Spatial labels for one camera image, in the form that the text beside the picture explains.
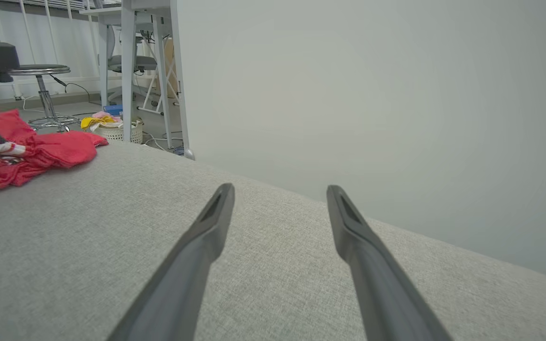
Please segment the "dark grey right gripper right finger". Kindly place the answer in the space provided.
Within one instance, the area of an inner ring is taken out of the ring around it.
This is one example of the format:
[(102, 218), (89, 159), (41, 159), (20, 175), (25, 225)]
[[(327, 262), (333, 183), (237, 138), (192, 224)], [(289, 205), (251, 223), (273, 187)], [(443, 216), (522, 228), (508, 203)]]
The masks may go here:
[(423, 299), (348, 194), (327, 188), (336, 251), (350, 267), (369, 341), (450, 341), (451, 335)]

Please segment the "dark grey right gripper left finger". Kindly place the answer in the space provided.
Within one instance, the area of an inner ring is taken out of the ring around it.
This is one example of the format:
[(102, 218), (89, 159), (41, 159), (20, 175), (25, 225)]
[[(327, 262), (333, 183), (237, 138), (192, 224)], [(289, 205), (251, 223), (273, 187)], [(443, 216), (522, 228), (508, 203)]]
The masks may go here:
[(210, 267), (223, 252), (235, 203), (219, 186), (109, 335), (110, 341), (191, 341)]

